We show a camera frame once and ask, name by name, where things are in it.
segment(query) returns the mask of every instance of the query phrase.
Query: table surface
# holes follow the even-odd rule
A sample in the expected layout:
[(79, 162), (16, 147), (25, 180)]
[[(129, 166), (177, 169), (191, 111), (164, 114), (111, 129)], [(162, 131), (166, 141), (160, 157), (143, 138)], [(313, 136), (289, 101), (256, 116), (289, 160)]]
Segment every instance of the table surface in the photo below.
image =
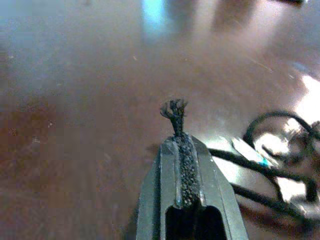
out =
[[(173, 134), (159, 113), (172, 98), (188, 100), (185, 130), (208, 147), (270, 110), (320, 120), (320, 1), (1, 5), (3, 240), (134, 239), (140, 185)], [(217, 163), (231, 182), (275, 196), (255, 172)], [(319, 181), (315, 166), (290, 171)], [(320, 235), (238, 200), (251, 240)]]

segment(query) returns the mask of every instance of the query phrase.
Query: black cord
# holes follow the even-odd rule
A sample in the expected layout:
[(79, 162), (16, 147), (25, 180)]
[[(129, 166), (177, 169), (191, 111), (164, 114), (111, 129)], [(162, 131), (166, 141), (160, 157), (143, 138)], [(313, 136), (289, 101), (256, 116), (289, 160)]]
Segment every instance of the black cord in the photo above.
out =
[(320, 132), (314, 130), (301, 117), (299, 117), (295, 113), (289, 112), (289, 111), (271, 111), (271, 112), (267, 112), (265, 114), (258, 116), (254, 121), (252, 121), (250, 123), (249, 127), (247, 128), (247, 130), (243, 136), (243, 140), (247, 144), (249, 144), (252, 148), (255, 148), (253, 134), (254, 134), (254, 131), (255, 131), (257, 125), (259, 125), (260, 123), (262, 123), (264, 120), (266, 120), (268, 118), (274, 118), (274, 117), (293, 118), (310, 134), (311, 137), (320, 140)]
[(300, 211), (292, 204), (274, 200), (268, 196), (263, 196), (257, 192), (248, 190), (242, 186), (231, 183), (234, 193), (243, 196), (247, 199), (251, 199), (257, 203), (265, 205), (279, 213), (287, 214), (299, 220), (305, 220), (305, 217), (300, 213)]
[(247, 160), (243, 156), (236, 155), (228, 151), (209, 148), (209, 152), (211, 153), (212, 156), (230, 161), (239, 166), (254, 170), (268, 177), (281, 177), (281, 178), (292, 179), (297, 182), (301, 181), (305, 184), (305, 187), (306, 187), (307, 201), (314, 202), (317, 199), (317, 183), (315, 180), (313, 180), (310, 177), (292, 174), (292, 173), (289, 173), (283, 170), (278, 170), (275, 168), (263, 167), (256, 162)]

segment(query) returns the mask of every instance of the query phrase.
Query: black cable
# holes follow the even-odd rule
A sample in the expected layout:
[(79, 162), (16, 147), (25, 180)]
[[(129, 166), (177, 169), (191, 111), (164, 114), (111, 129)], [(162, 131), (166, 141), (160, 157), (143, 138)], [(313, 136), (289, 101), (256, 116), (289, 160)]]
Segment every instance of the black cable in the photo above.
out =
[(252, 121), (247, 128), (243, 140), (249, 144), (252, 148), (255, 148), (254, 146), (254, 138), (253, 134), (258, 124), (262, 123), (264, 120), (268, 118), (273, 117), (280, 117), (280, 118), (293, 118), (295, 119), (313, 138), (316, 138), (320, 140), (320, 132), (317, 132), (314, 130), (305, 120), (303, 120), (301, 117), (296, 115), (293, 112), (289, 111), (271, 111), (264, 113), (260, 116), (258, 116), (254, 121)]
[(305, 217), (300, 213), (300, 211), (292, 204), (277, 201), (272, 199), (271, 197), (261, 195), (257, 192), (248, 190), (244, 187), (231, 183), (234, 193), (240, 196), (243, 196), (247, 199), (251, 199), (257, 203), (265, 205), (277, 212), (287, 214), (291, 217), (294, 217), (299, 220), (305, 220)]
[(234, 164), (237, 164), (239, 166), (242, 166), (247, 169), (254, 170), (256, 172), (259, 172), (265, 176), (268, 177), (281, 177), (281, 178), (287, 178), (292, 179), (297, 182), (303, 182), (306, 187), (306, 199), (309, 202), (314, 202), (317, 199), (317, 183), (315, 180), (313, 180), (310, 177), (307, 176), (300, 176), (297, 174), (292, 174), (283, 170), (278, 170), (275, 168), (267, 168), (263, 167), (260, 164), (249, 161), (245, 157), (233, 154), (232, 152), (218, 150), (218, 149), (212, 149), (209, 148), (209, 152), (212, 156), (230, 161)]

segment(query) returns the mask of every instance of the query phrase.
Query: burnt wire tip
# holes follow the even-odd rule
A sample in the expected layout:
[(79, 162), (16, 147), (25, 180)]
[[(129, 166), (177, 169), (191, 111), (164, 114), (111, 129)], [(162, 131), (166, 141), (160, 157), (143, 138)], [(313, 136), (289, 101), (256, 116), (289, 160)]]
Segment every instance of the burnt wire tip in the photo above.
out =
[(184, 99), (173, 99), (170, 102), (166, 102), (160, 108), (160, 114), (170, 119), (174, 135), (176, 137), (181, 137), (182, 133), (184, 132), (184, 116), (185, 116), (185, 107), (187, 106), (188, 102)]

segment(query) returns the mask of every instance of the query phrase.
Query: clip jaw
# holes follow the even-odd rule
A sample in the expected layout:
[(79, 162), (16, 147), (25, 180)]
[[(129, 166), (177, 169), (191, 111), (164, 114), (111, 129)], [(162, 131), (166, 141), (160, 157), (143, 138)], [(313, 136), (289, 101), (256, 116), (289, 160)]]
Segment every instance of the clip jaw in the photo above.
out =
[(232, 186), (212, 161), (207, 147), (184, 134), (193, 147), (191, 169), (195, 179), (183, 180), (179, 144), (174, 137), (168, 138), (141, 188), (136, 239), (247, 240)]

